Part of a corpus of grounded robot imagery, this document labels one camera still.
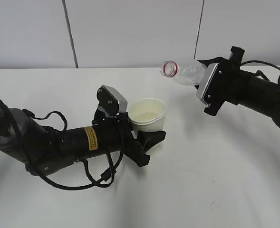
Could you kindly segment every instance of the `cup rim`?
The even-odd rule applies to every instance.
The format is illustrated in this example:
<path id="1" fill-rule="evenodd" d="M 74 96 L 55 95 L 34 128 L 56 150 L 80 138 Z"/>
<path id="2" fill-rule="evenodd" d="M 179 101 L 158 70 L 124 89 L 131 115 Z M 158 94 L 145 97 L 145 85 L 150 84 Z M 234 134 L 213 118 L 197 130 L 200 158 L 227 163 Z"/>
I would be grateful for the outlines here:
<path id="1" fill-rule="evenodd" d="M 155 101 L 161 102 L 161 103 L 165 106 L 165 110 L 162 112 L 162 114 L 158 115 L 157 117 L 155 117 L 154 119 L 152 119 L 152 120 L 150 120 L 150 121 L 140 121 L 140 122 L 134 121 L 134 120 L 132 120 L 132 119 L 130 118 L 130 115 L 128 115 L 128 116 L 129 116 L 129 119 L 131 120 L 132 123 L 137 124 L 137 125 L 148 125 L 148 124 L 152 124 L 152 123 L 154 123 L 154 122 L 156 122 L 156 121 L 162 119 L 162 118 L 165 116 L 166 111 L 167 111 L 167 106 L 166 106 L 166 104 L 164 103 L 164 101 L 159 100 L 159 99 L 156 99 L 156 98 L 144 98 L 144 99 L 138 100 L 137 102 L 135 102 L 135 103 L 131 106 L 131 108 L 132 108 L 136 103 L 141 102 L 141 101 L 146 101 L 146 100 L 155 100 Z"/>

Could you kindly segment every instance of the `clear plastic bottle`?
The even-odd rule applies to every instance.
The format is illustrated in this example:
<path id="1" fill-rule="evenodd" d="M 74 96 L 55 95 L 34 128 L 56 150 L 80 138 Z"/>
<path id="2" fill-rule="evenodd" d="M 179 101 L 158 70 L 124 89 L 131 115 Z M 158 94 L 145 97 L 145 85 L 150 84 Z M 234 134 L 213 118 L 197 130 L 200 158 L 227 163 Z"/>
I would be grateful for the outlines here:
<path id="1" fill-rule="evenodd" d="M 161 74 L 172 78 L 176 83 L 186 86 L 199 85 L 206 66 L 197 60 L 178 64 L 174 61 L 165 61 L 161 65 Z"/>

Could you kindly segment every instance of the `white table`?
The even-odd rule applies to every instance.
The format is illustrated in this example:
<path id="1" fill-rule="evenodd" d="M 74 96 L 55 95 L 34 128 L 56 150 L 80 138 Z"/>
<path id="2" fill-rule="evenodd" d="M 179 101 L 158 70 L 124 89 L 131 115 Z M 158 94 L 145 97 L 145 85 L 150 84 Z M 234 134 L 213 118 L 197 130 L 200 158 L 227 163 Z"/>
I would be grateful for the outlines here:
<path id="1" fill-rule="evenodd" d="M 279 74 L 267 66 L 244 69 L 258 68 L 273 80 Z M 211 117 L 193 87 L 157 68 L 0 70 L 0 98 L 9 107 L 37 116 L 59 110 L 70 128 L 91 125 L 102 84 L 129 104 L 146 97 L 167 104 L 167 136 L 149 152 L 149 165 L 124 157 L 110 188 L 70 192 L 0 152 L 0 228 L 280 228 L 280 129 L 270 118 L 229 103 Z M 57 116 L 39 123 L 62 128 Z M 89 164 L 97 177 L 106 156 Z M 88 182 L 82 164 L 50 177 Z"/>

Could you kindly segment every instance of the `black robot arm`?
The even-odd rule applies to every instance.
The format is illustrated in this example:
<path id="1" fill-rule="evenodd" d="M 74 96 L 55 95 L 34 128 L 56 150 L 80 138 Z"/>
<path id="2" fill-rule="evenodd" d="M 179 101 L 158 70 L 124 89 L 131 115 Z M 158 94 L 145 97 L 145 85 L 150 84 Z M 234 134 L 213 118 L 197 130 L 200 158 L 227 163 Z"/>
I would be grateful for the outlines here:
<path id="1" fill-rule="evenodd" d="M 108 187 L 114 180 L 116 168 L 123 154 L 139 167 L 149 162 L 146 152 L 164 140 L 164 131 L 146 133 L 139 131 L 135 139 L 133 127 L 126 112 L 127 101 L 114 88 L 103 85 L 97 92 L 99 105 L 92 121 L 93 126 L 67 130 L 63 114 L 54 111 L 64 121 L 64 129 L 56 130 L 35 122 L 35 115 L 26 110 L 9 109 L 0 100 L 0 151 L 25 164 L 32 175 L 40 176 L 47 183 L 64 190 L 82 190 L 93 186 Z M 121 151 L 118 161 L 113 164 L 110 153 Z M 93 179 L 87 158 L 107 155 L 109 168 L 99 180 Z M 57 172 L 74 162 L 83 162 L 86 175 L 92 184 L 68 187 L 51 181 L 47 175 Z M 111 178 L 108 184 L 101 184 Z"/>
<path id="2" fill-rule="evenodd" d="M 197 87 L 197 97 L 207 105 L 204 112 L 216 115 L 227 101 L 272 118 L 280 128 L 280 83 L 270 82 L 261 71 L 240 70 L 244 50 L 232 47 L 231 52 L 229 59 L 217 57 L 200 61 L 207 66 Z"/>

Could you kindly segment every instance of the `bottle neck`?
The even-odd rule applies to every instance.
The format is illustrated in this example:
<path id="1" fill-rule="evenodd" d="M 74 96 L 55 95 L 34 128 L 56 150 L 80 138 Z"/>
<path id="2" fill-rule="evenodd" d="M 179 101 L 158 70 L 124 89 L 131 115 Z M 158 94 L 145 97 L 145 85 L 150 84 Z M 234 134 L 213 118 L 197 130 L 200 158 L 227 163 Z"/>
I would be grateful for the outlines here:
<path id="1" fill-rule="evenodd" d="M 161 74 L 165 77 L 173 77 L 178 73 L 178 69 L 174 61 L 165 61 L 161 65 Z"/>

